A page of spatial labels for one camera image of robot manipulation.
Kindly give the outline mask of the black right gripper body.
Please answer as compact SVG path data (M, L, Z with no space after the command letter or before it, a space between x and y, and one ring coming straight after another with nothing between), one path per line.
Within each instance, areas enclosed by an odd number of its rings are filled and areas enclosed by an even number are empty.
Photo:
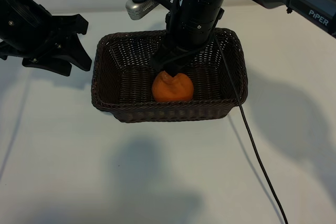
M166 15L166 35L160 47L177 48L177 59L200 52L210 41L224 10L223 0L174 0Z

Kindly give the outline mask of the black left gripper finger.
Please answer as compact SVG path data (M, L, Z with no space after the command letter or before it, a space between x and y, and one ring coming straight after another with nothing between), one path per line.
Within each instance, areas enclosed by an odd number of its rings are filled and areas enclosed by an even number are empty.
M78 35L85 35L89 23L80 15L53 16L58 28L54 59L71 63L83 71L89 71L92 60L84 50Z
M51 57L33 57L24 58L22 61L24 67L38 68L60 74L62 76L70 76L72 65L71 63Z

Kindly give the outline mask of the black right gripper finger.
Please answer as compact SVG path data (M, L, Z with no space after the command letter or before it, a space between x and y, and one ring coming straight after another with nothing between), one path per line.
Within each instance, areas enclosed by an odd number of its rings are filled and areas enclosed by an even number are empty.
M171 77L175 77L178 73L180 73L180 70L188 64L190 60L188 58L181 58L172 62L169 62L167 64L167 73Z
M167 71L167 64L177 60L180 55L181 52L177 48L159 47L151 56L151 67L156 71Z

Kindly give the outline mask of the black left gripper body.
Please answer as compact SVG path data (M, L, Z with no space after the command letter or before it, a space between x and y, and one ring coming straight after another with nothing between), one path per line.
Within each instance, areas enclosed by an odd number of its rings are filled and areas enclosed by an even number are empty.
M69 61L70 27L70 16L54 16L33 0L1 0L1 59Z

